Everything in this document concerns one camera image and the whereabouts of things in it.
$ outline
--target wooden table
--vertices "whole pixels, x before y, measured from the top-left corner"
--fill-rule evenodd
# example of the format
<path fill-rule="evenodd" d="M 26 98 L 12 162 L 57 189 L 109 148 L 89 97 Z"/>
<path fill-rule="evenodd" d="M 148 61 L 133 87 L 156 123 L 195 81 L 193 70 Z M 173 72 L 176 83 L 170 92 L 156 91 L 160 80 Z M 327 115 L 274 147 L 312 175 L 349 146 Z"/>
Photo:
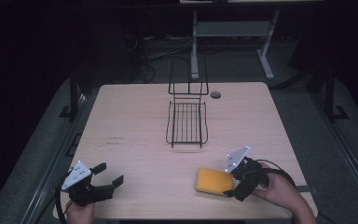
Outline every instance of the wooden table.
<path fill-rule="evenodd" d="M 195 191 L 198 169 L 224 170 L 229 152 L 250 146 L 248 157 L 277 163 L 298 186 L 307 185 L 280 116 L 264 83 L 210 83 L 220 99 L 206 103 L 209 139 L 200 145 L 166 142 L 168 84 L 109 85 L 100 89 L 73 164 L 107 169 L 91 184 L 124 175 L 113 199 L 99 202 L 95 216 L 112 219 L 290 218 L 285 209 L 249 196 L 244 202 Z M 315 216 L 309 192 L 302 193 Z M 68 195 L 62 194 L 62 204 Z"/>

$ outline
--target yellow sponge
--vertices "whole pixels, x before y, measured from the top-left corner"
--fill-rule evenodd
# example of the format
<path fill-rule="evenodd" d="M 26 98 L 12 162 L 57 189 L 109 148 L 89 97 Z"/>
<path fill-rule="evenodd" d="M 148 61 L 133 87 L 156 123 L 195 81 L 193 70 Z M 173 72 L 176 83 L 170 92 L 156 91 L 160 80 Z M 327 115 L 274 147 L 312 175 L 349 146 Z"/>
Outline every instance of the yellow sponge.
<path fill-rule="evenodd" d="M 232 175 L 223 171 L 200 168 L 196 190 L 226 196 L 223 192 L 232 189 Z"/>

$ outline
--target human hand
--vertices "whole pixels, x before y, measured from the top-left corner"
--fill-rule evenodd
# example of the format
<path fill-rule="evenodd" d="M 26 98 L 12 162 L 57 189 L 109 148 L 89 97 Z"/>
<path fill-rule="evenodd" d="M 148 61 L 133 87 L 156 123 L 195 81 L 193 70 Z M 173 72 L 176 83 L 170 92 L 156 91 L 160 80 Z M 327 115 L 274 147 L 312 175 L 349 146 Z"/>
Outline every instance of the human hand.
<path fill-rule="evenodd" d="M 91 224 L 94 220 L 95 203 L 89 203 L 84 207 L 76 203 L 68 203 L 66 207 L 69 224 Z"/>
<path fill-rule="evenodd" d="M 269 168 L 261 162 L 263 168 Z M 310 206 L 297 189 L 282 175 L 267 173 L 269 185 L 266 189 L 255 189 L 252 194 L 280 207 L 289 210 L 296 224 L 316 223 Z"/>

